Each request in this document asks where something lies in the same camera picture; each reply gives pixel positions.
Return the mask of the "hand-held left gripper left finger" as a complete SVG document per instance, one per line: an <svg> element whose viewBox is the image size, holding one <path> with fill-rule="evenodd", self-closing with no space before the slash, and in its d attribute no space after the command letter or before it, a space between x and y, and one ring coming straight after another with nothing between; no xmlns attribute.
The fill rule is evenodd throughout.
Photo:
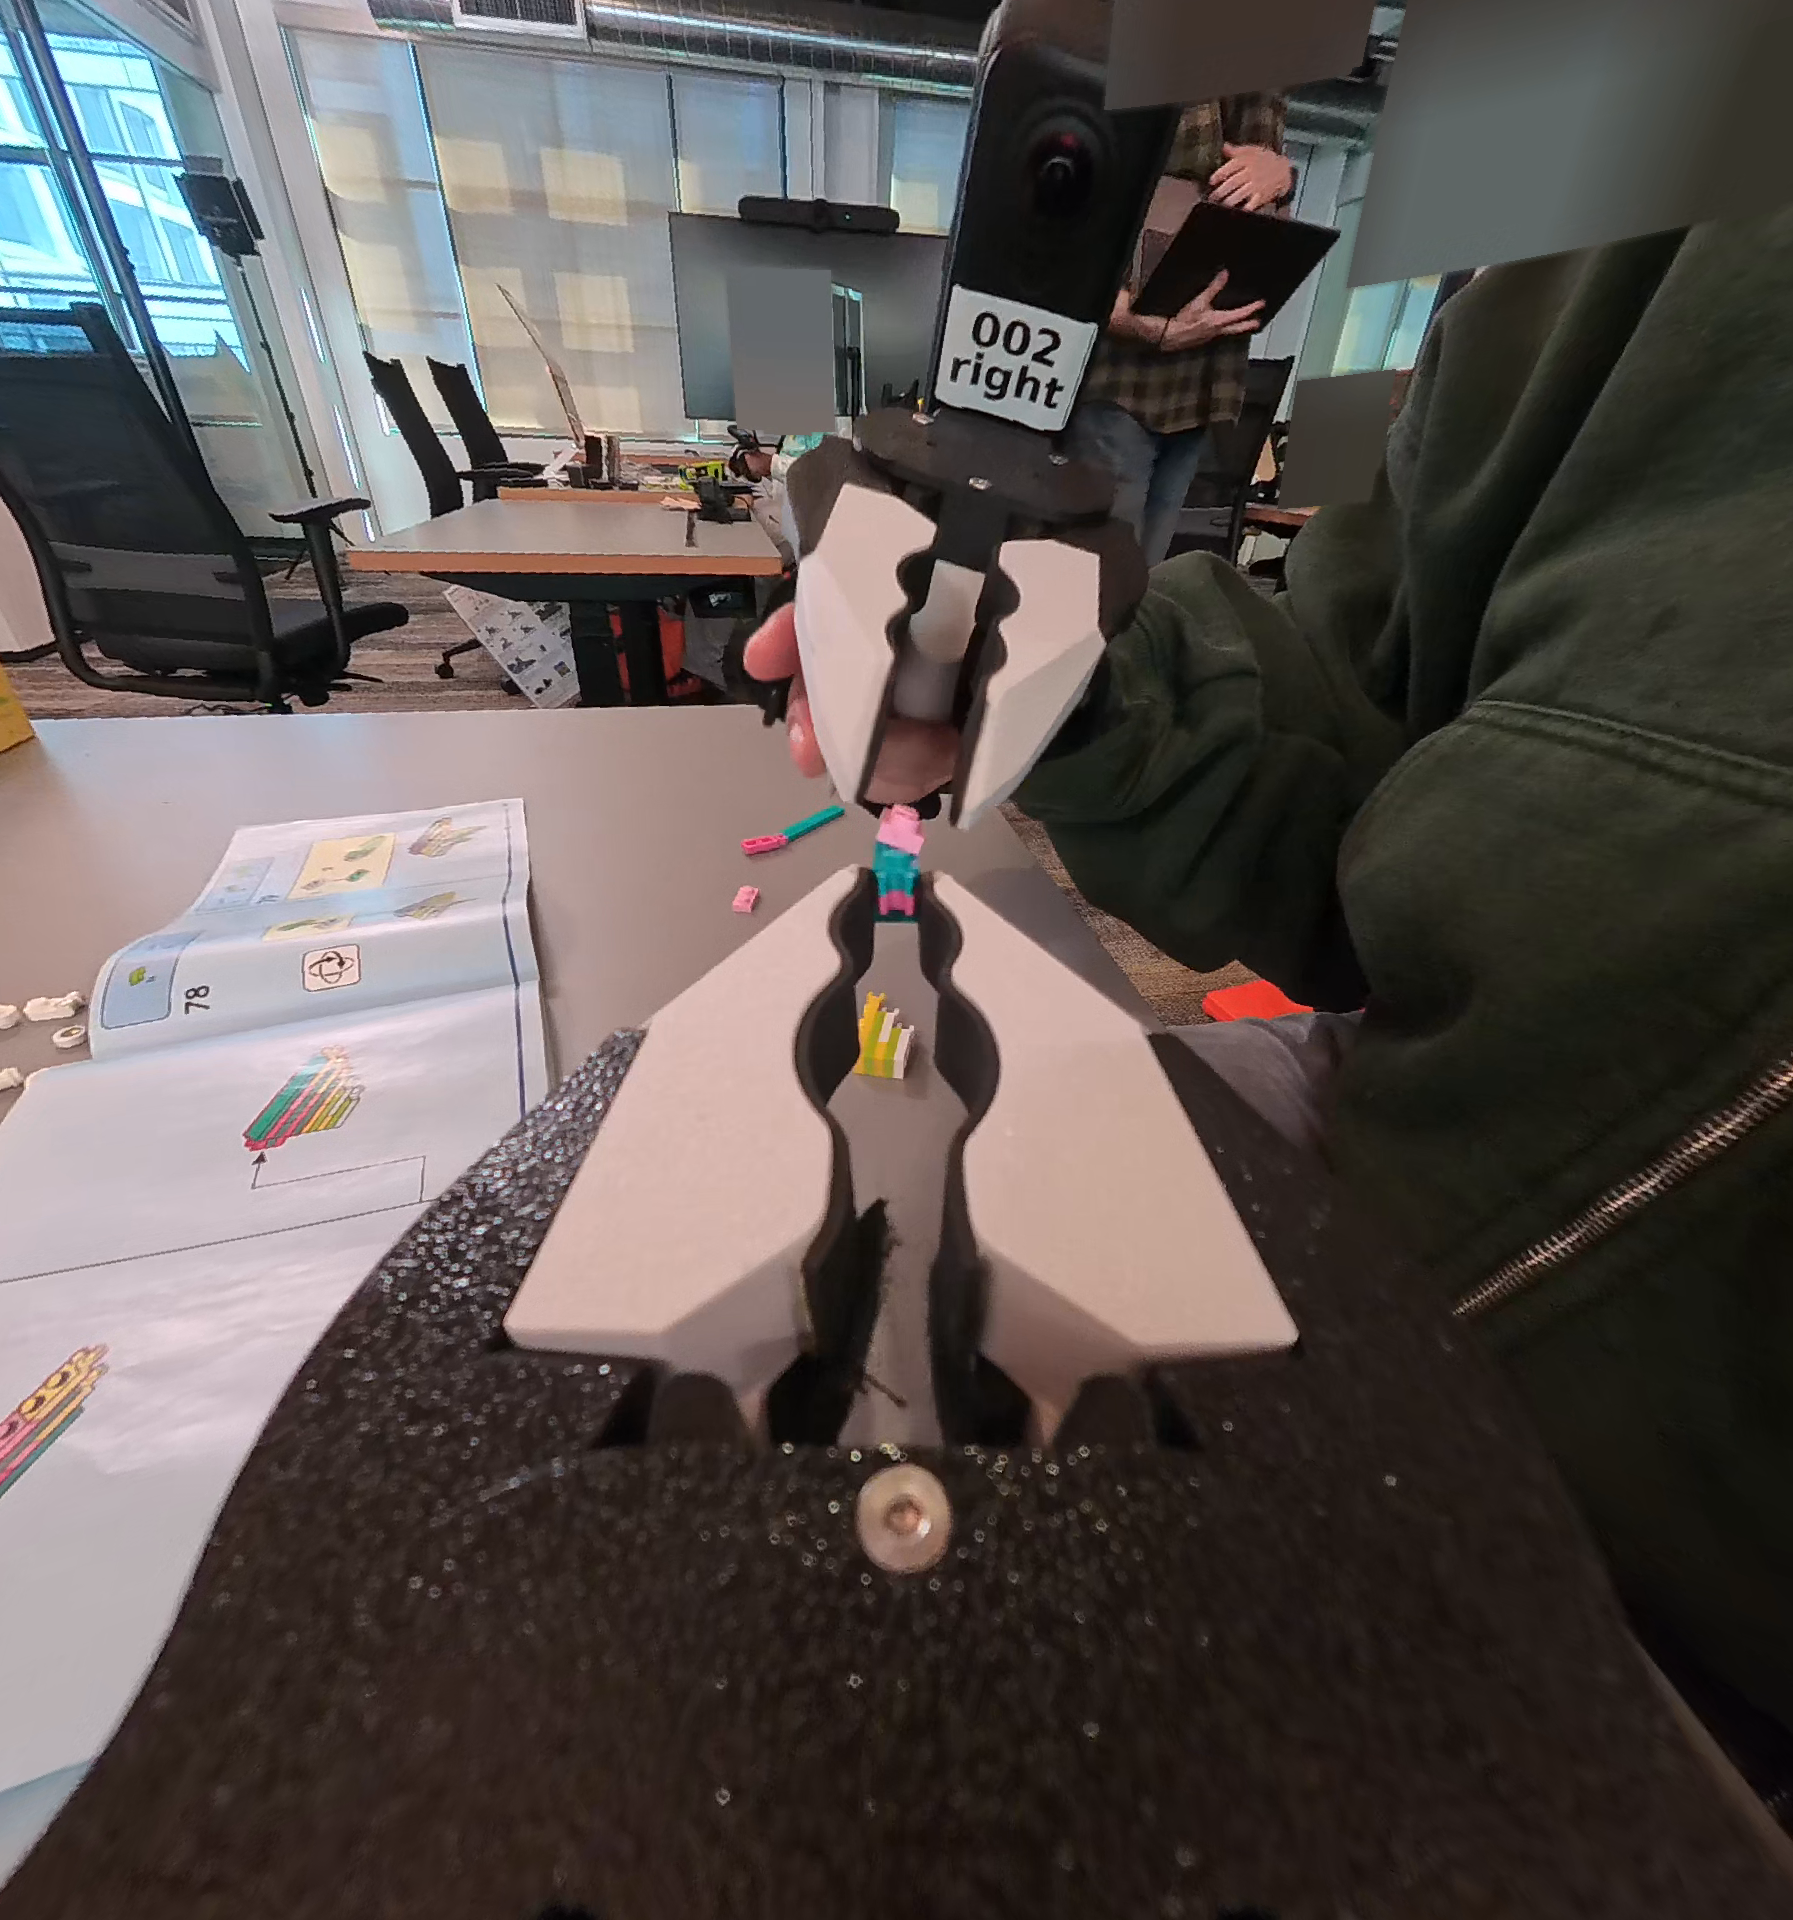
<svg viewBox="0 0 1793 1920"><path fill-rule="evenodd" d="M846 866L648 1022L508 1308L518 1348L705 1375L776 1443L839 1438L889 1257L831 1111L877 920Z"/></svg>

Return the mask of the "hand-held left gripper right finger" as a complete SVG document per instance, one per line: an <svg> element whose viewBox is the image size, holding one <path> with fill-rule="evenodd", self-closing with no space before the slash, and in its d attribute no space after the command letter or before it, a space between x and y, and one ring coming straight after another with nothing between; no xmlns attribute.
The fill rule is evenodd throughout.
<svg viewBox="0 0 1793 1920"><path fill-rule="evenodd" d="M1273 1354L1297 1324L1183 1095L1211 1074L951 876L916 892L965 1106L928 1282L950 1445L1048 1435L1088 1379Z"/></svg>

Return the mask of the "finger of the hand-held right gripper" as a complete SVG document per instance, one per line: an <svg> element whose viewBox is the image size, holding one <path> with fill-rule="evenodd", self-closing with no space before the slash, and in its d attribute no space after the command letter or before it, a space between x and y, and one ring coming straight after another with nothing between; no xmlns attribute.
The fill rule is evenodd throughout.
<svg viewBox="0 0 1793 1920"><path fill-rule="evenodd" d="M935 567L935 526L903 497L846 481L793 591L793 759L837 798L928 803L941 721L894 707L899 652Z"/></svg>
<svg viewBox="0 0 1793 1920"><path fill-rule="evenodd" d="M953 778L953 824L973 828L1025 781L1082 701L1105 651L1100 561L1065 541L1005 541L1008 607L989 617Z"/></svg>

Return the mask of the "person's right forearm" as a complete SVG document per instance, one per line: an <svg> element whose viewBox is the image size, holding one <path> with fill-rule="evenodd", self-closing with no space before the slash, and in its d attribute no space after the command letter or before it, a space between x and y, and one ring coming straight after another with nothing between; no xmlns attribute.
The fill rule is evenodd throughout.
<svg viewBox="0 0 1793 1920"><path fill-rule="evenodd" d="M1401 585L1371 509L1312 518L1275 597L1214 556L1159 564L1017 791L1082 897L1196 973L1359 1007L1340 850L1421 737Z"/></svg>

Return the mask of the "lego instruction booklet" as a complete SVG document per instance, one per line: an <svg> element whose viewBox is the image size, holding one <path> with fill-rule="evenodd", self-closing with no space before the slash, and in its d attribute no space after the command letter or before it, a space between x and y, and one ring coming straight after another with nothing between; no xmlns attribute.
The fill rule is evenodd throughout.
<svg viewBox="0 0 1793 1920"><path fill-rule="evenodd" d="M521 800L243 826L0 1122L0 1792L87 1764L284 1381L545 1097Z"/></svg>

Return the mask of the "person's right hand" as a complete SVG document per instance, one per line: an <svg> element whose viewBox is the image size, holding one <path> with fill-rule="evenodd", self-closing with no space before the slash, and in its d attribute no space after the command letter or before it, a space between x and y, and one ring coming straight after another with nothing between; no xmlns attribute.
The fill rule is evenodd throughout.
<svg viewBox="0 0 1793 1920"><path fill-rule="evenodd" d="M813 730L813 707L806 675L798 657L793 607L776 607L744 641L744 669L757 681L788 681L788 755L806 778L830 781L836 793L850 798L844 781L836 781L826 765ZM960 733L951 723L935 723L894 714L884 724L875 772L863 786L863 807L873 810L911 803L918 817L931 821L940 813L940 791L955 777Z"/></svg>

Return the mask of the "large dark monitor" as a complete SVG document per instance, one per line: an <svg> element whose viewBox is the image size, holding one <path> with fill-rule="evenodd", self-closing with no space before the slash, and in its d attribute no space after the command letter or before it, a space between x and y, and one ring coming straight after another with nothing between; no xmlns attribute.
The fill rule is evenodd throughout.
<svg viewBox="0 0 1793 1920"><path fill-rule="evenodd" d="M669 257L692 419L788 430L740 403L734 344L755 343L757 367L819 346L846 416L906 394L928 369L941 236L671 211Z"/></svg>

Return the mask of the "black tablet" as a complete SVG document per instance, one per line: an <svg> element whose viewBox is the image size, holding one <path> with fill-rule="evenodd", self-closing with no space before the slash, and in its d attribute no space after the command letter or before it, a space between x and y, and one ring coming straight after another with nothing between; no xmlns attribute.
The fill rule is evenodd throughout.
<svg viewBox="0 0 1793 1920"><path fill-rule="evenodd" d="M1268 211L1238 211L1190 194L1148 214L1133 266L1133 313L1168 320L1226 275L1218 307L1255 306L1268 327L1326 259L1340 233Z"/></svg>

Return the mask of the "black video bar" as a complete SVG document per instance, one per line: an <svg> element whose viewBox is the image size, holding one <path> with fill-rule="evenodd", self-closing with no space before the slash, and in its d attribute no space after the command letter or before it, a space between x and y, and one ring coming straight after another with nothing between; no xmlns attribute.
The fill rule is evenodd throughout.
<svg viewBox="0 0 1793 1920"><path fill-rule="evenodd" d="M833 202L828 198L744 194L738 203L738 218L748 224L817 234L847 233L889 236L897 234L903 228L899 214L894 207Z"/></svg>

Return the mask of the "wooden edged office table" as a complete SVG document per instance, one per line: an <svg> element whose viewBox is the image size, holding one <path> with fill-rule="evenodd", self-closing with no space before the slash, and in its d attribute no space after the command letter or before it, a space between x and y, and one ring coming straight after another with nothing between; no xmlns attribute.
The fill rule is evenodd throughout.
<svg viewBox="0 0 1793 1920"><path fill-rule="evenodd" d="M419 574L515 601L562 602L583 704L666 707L658 602L718 582L781 574L748 521L713 521L601 493L518 493L417 521L350 548L356 571Z"/></svg>

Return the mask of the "printed paper leaflet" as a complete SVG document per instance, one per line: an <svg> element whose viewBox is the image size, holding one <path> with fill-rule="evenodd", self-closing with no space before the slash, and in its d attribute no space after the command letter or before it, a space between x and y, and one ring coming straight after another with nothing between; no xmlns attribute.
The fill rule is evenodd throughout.
<svg viewBox="0 0 1793 1920"><path fill-rule="evenodd" d="M494 591L443 588L452 609L504 675L537 709L579 704L572 614L562 602L535 602Z"/></svg>

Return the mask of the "large black office chair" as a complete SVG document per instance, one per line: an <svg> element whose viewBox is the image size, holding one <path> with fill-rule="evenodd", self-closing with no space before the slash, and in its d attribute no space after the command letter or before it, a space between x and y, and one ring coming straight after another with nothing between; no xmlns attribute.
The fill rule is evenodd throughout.
<svg viewBox="0 0 1793 1920"><path fill-rule="evenodd" d="M308 542L318 599L274 599L202 455L97 306L0 310L0 500L56 654L95 690L321 707L350 687L356 640L408 623L400 602L345 599L332 526L363 497L277 511Z"/></svg>

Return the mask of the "black speaker on stand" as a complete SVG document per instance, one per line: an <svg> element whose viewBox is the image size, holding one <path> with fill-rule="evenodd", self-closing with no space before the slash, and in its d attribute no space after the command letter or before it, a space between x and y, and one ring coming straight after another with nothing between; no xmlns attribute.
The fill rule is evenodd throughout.
<svg viewBox="0 0 1793 1920"><path fill-rule="evenodd" d="M190 171L181 171L177 184L196 228L210 240L215 252L224 262L229 262L237 275L242 295L251 310L251 324L255 329L262 362L271 373L272 387L277 389L290 445L293 448L295 464L302 469L303 493L318 495L318 473L309 462L302 423L293 409L284 372L271 341L267 320L259 312L255 284L249 271L249 262L259 257L259 243L264 238L249 190L242 179L224 173L223 168L208 171L193 167Z"/></svg>

